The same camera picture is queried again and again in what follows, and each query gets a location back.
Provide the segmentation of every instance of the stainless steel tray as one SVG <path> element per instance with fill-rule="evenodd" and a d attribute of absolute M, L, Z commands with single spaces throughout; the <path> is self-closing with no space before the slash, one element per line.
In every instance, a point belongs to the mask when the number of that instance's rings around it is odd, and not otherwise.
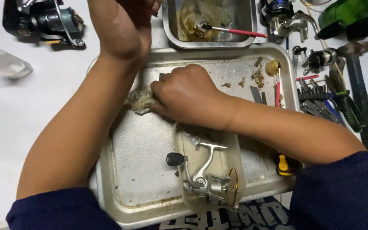
<path fill-rule="evenodd" d="M 181 32 L 177 14 L 180 13 L 183 0 L 163 0 L 164 31 L 172 44 L 184 49 L 241 48 L 250 45 L 255 38 L 247 35 L 219 33 L 219 41 L 186 42 L 179 39 Z M 255 0 L 223 0 L 223 6 L 233 19 L 227 29 L 241 29 L 257 32 Z"/>
<path fill-rule="evenodd" d="M 226 50 L 152 50 L 148 63 L 138 74 L 133 88 L 159 79 L 160 73 L 197 63 L 202 65 L 217 85 L 230 95 L 253 101 L 249 86 L 256 70 L 254 63 L 262 56 L 265 76 L 263 91 L 269 105 L 275 104 L 275 78 L 265 73 L 265 63 L 278 60 L 282 68 L 281 91 L 287 109 L 299 111 L 292 62 L 280 46 L 271 43 L 251 45 L 247 49 Z M 245 87 L 238 82 L 246 77 Z M 231 88 L 221 87 L 229 82 Z M 122 111 L 116 119 L 96 167 L 98 199 L 101 207 L 123 229 L 136 229 L 192 214 L 181 199 L 176 167 L 166 164 L 173 151 L 174 122 L 156 114 L 143 116 Z M 277 175 L 276 166 L 265 149 L 249 138 L 239 137 L 245 172 L 243 202 L 289 191 L 294 179 Z"/>

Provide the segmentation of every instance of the green bottle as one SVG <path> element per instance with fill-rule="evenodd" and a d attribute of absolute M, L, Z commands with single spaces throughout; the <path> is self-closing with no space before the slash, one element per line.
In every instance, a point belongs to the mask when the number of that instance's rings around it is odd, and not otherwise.
<path fill-rule="evenodd" d="M 326 8 L 319 16 L 320 29 L 343 20 L 347 25 L 368 17 L 368 0 L 338 0 Z"/>

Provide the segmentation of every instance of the white table surface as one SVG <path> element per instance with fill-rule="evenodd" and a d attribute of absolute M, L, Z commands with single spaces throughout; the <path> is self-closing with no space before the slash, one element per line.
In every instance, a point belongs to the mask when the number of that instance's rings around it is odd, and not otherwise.
<path fill-rule="evenodd" d="M 19 42 L 5 32 L 2 27 L 3 4 L 4 0 L 0 0 L 0 48 L 28 61 L 34 71 L 18 82 L 10 82 L 0 77 L 0 228 L 7 227 L 5 216 L 15 201 L 20 172 L 29 149 L 42 129 L 72 97 L 83 81 L 89 64 L 99 54 L 99 39 L 92 26 L 86 1 L 66 0 L 65 6 L 73 7 L 85 19 L 87 29 L 84 41 L 87 49 L 58 52 L 43 43 L 35 45 Z M 294 8 L 307 12 L 298 1 L 294 3 Z M 169 47 L 161 13 L 159 15 L 159 18 L 152 20 L 152 48 Z M 259 22 L 258 32 L 267 33 L 267 29 Z M 295 45 L 322 50 L 321 43 L 315 41 L 313 36 L 313 29 L 309 27 L 310 39 L 302 44 L 299 33 L 293 33 L 290 36 L 290 54 L 292 55 Z M 257 38 L 255 43 L 265 41 L 266 39 Z M 329 39 L 327 43 L 330 47 L 338 48 L 347 41 Z M 368 92 L 368 53 L 360 60 Z M 344 76 L 350 89 L 347 70 Z"/>

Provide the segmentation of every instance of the aluminum tray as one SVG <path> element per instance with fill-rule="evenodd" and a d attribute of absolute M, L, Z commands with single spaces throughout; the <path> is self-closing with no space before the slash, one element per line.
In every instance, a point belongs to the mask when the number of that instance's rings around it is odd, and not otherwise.
<path fill-rule="evenodd" d="M 196 63 L 210 72 L 221 91 L 253 101 L 249 86 L 256 84 L 250 76 L 256 70 L 254 63 L 259 56 L 264 58 L 263 91 L 268 105 L 275 104 L 275 78 L 266 75 L 265 63 L 276 59 L 283 66 L 283 104 L 287 109 L 299 111 L 292 62 L 284 49 L 271 43 L 252 44 L 242 50 L 152 50 L 133 88 L 149 85 L 159 79 L 160 73 Z M 244 76 L 246 84 L 242 88 L 238 82 Z M 232 84 L 231 88 L 221 87 L 226 82 Z M 177 168 L 166 164 L 167 153 L 173 151 L 173 124 L 153 113 L 139 116 L 132 111 L 122 111 L 115 121 L 96 175 L 99 204 L 123 229 L 137 229 L 192 214 L 181 199 Z M 264 148 L 248 138 L 239 137 L 239 141 L 246 181 L 242 202 L 290 191 L 294 179 L 277 175 L 276 166 Z"/>
<path fill-rule="evenodd" d="M 179 38 L 182 32 L 177 15 L 180 13 L 182 2 L 183 0 L 163 0 L 162 4 L 164 31 L 172 44 L 184 49 L 242 48 L 255 40 L 247 35 L 220 32 L 219 36 L 210 42 L 181 41 Z M 255 0 L 224 0 L 222 4 L 233 19 L 227 29 L 258 31 Z"/>

